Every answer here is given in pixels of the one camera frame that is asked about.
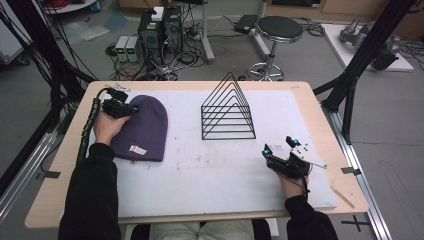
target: stool base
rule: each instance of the stool base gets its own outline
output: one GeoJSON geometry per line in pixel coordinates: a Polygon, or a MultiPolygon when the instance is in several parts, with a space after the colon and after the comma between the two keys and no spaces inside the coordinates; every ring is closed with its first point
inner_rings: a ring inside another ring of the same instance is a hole
{"type": "Polygon", "coordinates": [[[268,68],[267,63],[256,63],[247,70],[247,75],[252,81],[272,82],[272,78],[278,78],[277,81],[284,80],[284,73],[279,67],[271,65],[271,68],[268,68]]]}

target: black wire rack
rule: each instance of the black wire rack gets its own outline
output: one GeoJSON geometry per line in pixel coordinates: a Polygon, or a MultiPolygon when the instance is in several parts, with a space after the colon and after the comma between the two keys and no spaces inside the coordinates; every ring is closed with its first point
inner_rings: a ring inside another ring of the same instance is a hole
{"type": "Polygon", "coordinates": [[[255,139],[249,103],[228,73],[201,107],[202,140],[255,139]]]}

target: black sleeve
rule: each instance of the black sleeve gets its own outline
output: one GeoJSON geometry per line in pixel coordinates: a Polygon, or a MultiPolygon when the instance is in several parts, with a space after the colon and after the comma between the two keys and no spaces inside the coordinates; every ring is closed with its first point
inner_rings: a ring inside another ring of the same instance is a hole
{"type": "Polygon", "coordinates": [[[115,154],[101,143],[91,145],[89,153],[72,173],[59,239],[120,240],[115,154]]]}
{"type": "Polygon", "coordinates": [[[291,217],[287,223],[288,239],[338,239],[328,216],[315,211],[305,196],[289,198],[285,206],[291,217]]]}

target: human hand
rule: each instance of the human hand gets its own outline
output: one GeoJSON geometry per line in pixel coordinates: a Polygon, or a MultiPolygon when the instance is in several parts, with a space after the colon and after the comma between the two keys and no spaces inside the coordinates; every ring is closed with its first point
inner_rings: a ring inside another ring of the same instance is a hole
{"type": "Polygon", "coordinates": [[[286,176],[282,176],[278,174],[278,178],[280,179],[281,188],[283,190],[283,194],[286,197],[286,200],[291,197],[296,197],[299,195],[304,195],[304,188],[302,179],[291,179],[286,176]]]}
{"type": "Polygon", "coordinates": [[[94,123],[94,134],[96,135],[96,143],[110,144],[112,138],[121,131],[122,126],[130,117],[115,119],[105,112],[99,112],[94,123]]]}

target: knit hat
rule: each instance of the knit hat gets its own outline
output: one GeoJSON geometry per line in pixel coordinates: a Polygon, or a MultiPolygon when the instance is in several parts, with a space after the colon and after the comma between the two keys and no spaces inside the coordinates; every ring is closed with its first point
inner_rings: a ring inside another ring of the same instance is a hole
{"type": "Polygon", "coordinates": [[[168,116],[165,107],[154,97],[139,95],[133,98],[130,106],[138,112],[122,126],[112,138],[110,146],[115,155],[137,161],[163,161],[168,116]]]}

